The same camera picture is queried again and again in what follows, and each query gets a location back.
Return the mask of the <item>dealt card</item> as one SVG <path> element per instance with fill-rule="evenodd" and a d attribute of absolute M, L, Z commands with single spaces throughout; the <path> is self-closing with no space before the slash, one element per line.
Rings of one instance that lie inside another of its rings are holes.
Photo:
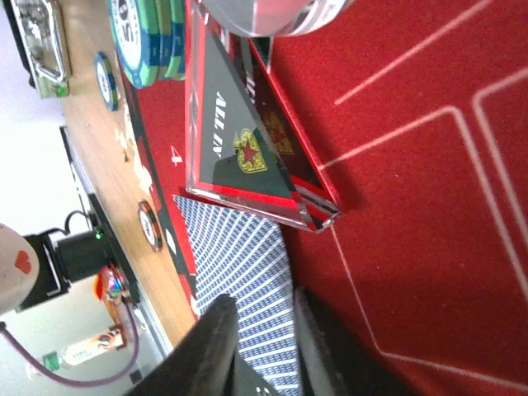
<path fill-rule="evenodd" d="M 196 264 L 196 307 L 235 298 L 238 353 L 268 384 L 266 394 L 299 395 L 294 291 L 279 225 L 269 219 L 174 196 Z"/>

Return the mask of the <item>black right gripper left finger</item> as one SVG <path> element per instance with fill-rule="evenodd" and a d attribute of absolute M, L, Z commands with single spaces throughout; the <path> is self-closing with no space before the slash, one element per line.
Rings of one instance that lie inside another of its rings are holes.
<path fill-rule="evenodd" d="M 235 298 L 220 295 L 170 356 L 128 394 L 235 395 L 237 325 Z"/>

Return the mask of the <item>triangular all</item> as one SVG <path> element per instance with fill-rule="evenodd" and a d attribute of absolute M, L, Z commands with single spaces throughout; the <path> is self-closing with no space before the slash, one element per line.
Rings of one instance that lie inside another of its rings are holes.
<path fill-rule="evenodd" d="M 228 207 L 319 232 L 340 210 L 294 123 L 263 53 L 202 1 L 186 5 L 186 190 Z"/>

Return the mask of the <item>green 50 chip stack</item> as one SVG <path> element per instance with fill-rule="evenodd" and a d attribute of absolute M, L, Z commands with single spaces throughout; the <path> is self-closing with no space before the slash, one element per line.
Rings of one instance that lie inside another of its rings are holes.
<path fill-rule="evenodd" d="M 116 87 L 115 76 L 111 69 L 111 64 L 102 51 L 98 51 L 94 59 L 94 68 L 96 72 L 97 86 L 108 111 L 117 111 L 119 97 Z"/>

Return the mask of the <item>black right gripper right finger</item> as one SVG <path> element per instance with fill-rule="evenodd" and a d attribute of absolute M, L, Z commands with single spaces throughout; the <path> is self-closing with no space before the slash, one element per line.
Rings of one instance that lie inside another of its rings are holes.
<path fill-rule="evenodd" d="M 313 291 L 294 292 L 295 339 L 302 395 L 414 395 L 377 361 Z"/>

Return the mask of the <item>playing card deck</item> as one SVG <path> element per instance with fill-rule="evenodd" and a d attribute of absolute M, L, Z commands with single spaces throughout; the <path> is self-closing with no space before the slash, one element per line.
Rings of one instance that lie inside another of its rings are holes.
<path fill-rule="evenodd" d="M 40 271 L 35 249 L 1 224 L 1 315 L 17 309 L 33 290 Z"/>

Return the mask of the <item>orange 100 chip stack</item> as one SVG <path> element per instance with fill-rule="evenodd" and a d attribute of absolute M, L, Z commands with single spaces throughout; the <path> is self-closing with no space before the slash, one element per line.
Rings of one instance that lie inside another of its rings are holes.
<path fill-rule="evenodd" d="M 161 252 L 163 249 L 161 230 L 157 218 L 146 200 L 138 203 L 138 219 L 148 245 L 154 252 Z"/>

